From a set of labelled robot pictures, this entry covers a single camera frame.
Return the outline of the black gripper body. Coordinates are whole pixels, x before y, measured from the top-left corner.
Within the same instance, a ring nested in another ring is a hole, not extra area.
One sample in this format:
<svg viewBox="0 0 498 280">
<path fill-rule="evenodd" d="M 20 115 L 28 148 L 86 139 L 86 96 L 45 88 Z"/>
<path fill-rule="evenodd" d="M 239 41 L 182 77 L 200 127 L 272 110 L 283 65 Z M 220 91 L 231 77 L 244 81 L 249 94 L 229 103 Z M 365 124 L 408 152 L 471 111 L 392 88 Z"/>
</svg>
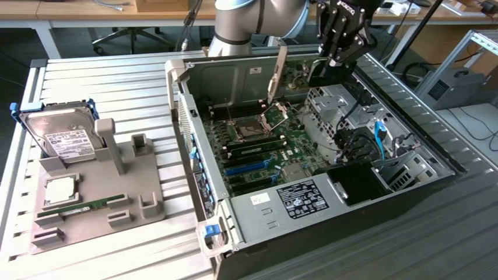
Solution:
<svg viewBox="0 0 498 280">
<path fill-rule="evenodd" d="M 337 41 L 368 38 L 368 26 L 383 1 L 317 1 L 316 38 Z"/>
</svg>

